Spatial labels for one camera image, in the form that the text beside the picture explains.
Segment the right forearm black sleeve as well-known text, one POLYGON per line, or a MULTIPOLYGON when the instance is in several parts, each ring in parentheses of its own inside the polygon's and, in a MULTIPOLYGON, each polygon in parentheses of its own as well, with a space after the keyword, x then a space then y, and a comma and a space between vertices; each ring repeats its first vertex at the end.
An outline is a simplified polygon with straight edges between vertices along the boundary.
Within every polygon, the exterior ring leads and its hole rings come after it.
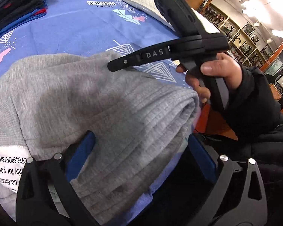
POLYGON ((226 145, 229 156, 253 158, 266 183, 283 182, 283 113, 258 68, 243 68, 242 82, 229 97, 224 119, 238 138, 226 145))

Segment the person's right hand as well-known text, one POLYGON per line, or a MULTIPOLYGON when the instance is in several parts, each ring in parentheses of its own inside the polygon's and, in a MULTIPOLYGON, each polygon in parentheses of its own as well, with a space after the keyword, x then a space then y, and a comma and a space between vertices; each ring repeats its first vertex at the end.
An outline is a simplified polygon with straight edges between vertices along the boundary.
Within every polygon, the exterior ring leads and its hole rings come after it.
MULTIPOLYGON (((225 53, 218 53, 217 59, 205 62, 201 65, 201 72, 205 76, 222 77, 231 93, 230 102, 234 105, 237 103, 235 91, 242 83, 243 73, 241 66, 230 56, 225 53)), ((211 97, 211 92, 206 87, 201 87, 199 80, 187 73, 185 81, 197 92, 200 101, 206 103, 211 97)))

